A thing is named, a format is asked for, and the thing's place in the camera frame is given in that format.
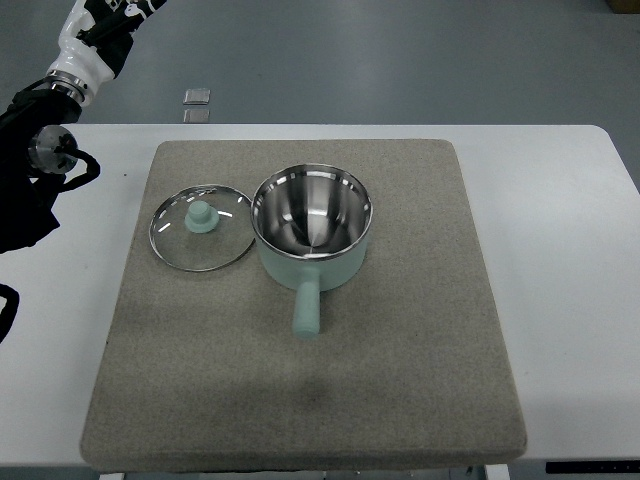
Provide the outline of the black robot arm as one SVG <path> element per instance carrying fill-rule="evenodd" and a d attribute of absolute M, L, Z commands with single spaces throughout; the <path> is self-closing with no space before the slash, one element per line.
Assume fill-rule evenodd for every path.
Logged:
<path fill-rule="evenodd" d="M 38 80 L 1 115 L 1 251 L 32 247 L 60 226 L 58 196 L 101 173 L 68 129 L 82 108 L 69 87 Z"/>

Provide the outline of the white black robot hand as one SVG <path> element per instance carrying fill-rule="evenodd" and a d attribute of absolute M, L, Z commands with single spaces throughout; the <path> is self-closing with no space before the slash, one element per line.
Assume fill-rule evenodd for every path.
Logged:
<path fill-rule="evenodd" d="M 165 4 L 164 0 L 75 2 L 45 82 L 88 106 L 100 86 L 122 71 L 138 28 Z"/>

